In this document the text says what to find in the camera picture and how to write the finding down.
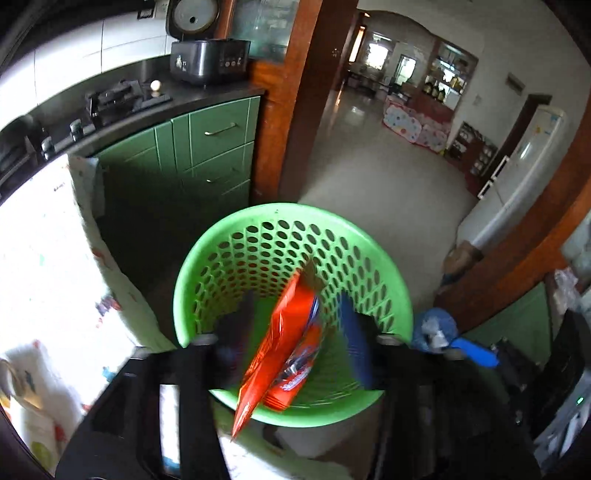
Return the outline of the orange snack wrapper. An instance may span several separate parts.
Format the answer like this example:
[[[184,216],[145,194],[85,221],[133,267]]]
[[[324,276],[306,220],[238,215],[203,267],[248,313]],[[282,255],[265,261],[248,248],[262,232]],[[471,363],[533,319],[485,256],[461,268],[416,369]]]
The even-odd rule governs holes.
[[[242,377],[232,438],[238,437],[257,407],[286,411],[304,387],[322,345],[322,288],[311,261],[287,281],[266,335]]]

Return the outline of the green kitchen cabinet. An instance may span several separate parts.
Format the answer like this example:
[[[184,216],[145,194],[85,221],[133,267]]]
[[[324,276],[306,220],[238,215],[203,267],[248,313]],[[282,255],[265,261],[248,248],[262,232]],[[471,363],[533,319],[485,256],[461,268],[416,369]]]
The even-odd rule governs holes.
[[[107,218],[193,243],[245,208],[260,100],[250,96],[182,114],[97,153]]]

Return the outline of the green perforated plastic basket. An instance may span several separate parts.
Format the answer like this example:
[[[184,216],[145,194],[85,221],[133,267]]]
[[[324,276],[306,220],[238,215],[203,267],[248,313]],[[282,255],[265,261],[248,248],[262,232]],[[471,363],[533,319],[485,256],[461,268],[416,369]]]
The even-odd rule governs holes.
[[[334,213],[293,203],[250,207],[211,226],[184,260],[173,295],[178,341],[243,332],[238,375],[214,387],[235,414],[276,426],[327,426],[380,399],[346,351],[342,303],[409,342],[413,309],[388,253]]]

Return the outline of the patterned white tablecloth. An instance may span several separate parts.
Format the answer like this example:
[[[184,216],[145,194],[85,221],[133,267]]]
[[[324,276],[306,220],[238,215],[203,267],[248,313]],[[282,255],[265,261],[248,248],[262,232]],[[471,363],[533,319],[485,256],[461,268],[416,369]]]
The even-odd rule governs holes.
[[[96,163],[63,155],[1,208],[1,467],[7,478],[182,479],[176,348],[94,219]],[[229,477],[345,479],[213,407]]]

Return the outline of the white refrigerator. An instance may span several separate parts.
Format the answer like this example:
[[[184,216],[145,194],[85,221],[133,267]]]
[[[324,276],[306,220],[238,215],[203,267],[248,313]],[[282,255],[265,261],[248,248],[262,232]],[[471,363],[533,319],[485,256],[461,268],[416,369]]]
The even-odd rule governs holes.
[[[523,220],[562,161],[567,125],[563,110],[537,108],[513,154],[503,158],[480,191],[479,202],[459,225],[457,244],[468,243],[487,253]]]

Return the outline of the black gas stove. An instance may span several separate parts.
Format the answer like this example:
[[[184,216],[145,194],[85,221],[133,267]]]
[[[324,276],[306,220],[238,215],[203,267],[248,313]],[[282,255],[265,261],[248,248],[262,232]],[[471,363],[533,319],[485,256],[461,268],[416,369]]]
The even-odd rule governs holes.
[[[106,90],[87,94],[84,115],[72,121],[68,136],[58,141],[32,115],[16,118],[1,130],[1,189],[15,188],[27,172],[49,162],[86,136],[170,100],[161,87],[154,92],[150,84],[121,80]]]

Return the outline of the black rice cooker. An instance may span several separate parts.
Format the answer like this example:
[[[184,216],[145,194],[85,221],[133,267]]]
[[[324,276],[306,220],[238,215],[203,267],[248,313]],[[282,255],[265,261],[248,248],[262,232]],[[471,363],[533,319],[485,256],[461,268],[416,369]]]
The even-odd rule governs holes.
[[[166,32],[171,44],[169,69],[176,80],[197,86],[245,80],[250,42],[215,39],[221,1],[168,2]]]

